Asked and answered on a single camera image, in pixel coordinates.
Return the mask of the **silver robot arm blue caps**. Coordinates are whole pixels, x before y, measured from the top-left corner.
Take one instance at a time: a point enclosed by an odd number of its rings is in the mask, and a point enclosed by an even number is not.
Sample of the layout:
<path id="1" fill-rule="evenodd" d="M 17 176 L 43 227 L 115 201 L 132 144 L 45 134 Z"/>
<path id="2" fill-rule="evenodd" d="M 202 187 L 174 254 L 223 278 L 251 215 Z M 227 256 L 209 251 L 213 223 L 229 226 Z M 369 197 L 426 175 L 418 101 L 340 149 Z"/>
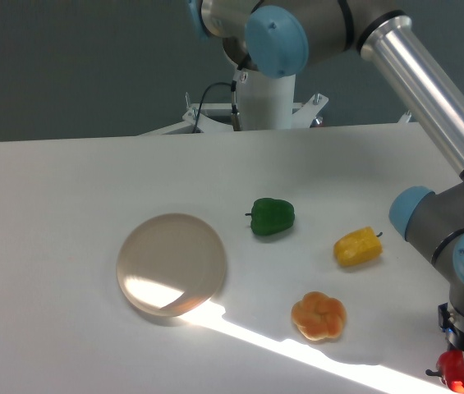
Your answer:
<path id="1" fill-rule="evenodd" d="M 373 63 L 460 176 L 442 193 L 414 186 L 389 220 L 448 281 L 439 325 L 448 341 L 434 371 L 464 392 L 464 96 L 413 34 L 393 1 L 190 1 L 197 34 L 218 37 L 236 71 L 235 130 L 290 128 L 295 76 L 348 50 Z"/>

